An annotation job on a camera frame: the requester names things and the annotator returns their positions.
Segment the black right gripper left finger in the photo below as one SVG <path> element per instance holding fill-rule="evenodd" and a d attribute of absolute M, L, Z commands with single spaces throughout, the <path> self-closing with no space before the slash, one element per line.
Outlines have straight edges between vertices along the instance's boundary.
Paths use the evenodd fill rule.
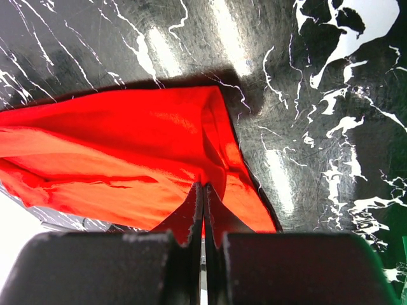
<path fill-rule="evenodd" d="M 200 303 L 202 228 L 203 186 L 196 182 L 184 202 L 153 229 L 172 236 L 160 304 Z"/>

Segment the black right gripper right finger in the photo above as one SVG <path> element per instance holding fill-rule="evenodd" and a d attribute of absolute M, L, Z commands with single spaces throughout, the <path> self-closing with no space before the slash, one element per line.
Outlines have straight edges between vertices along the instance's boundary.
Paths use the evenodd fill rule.
<path fill-rule="evenodd" d="M 218 196 L 212 184 L 203 187 L 203 217 L 209 304 L 231 304 L 228 279 L 228 234 L 253 233 Z"/>

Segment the red t shirt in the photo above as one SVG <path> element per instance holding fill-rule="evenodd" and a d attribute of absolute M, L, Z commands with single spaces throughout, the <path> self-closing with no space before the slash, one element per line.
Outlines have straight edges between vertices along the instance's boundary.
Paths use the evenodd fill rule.
<path fill-rule="evenodd" d="M 211 184 L 257 232 L 276 230 L 216 86 L 106 91 L 1 113 L 1 182 L 26 207 L 151 230 Z"/>

